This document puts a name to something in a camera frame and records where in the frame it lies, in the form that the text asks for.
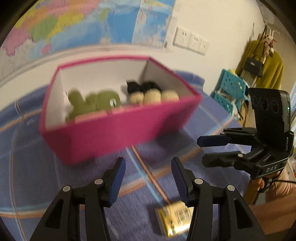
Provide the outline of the right hand on handle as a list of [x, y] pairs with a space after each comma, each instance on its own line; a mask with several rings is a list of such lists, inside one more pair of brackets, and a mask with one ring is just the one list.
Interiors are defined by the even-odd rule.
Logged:
[[243, 198], [249, 205], [259, 205], [265, 203], [265, 193], [259, 193], [258, 190], [264, 186], [262, 178], [250, 180]]

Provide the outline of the orange right sleeve forearm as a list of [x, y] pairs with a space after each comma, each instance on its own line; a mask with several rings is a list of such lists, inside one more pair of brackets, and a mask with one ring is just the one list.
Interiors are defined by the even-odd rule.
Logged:
[[265, 193], [265, 203], [250, 206], [266, 235], [286, 231], [295, 222], [295, 184], [287, 181], [283, 170]]

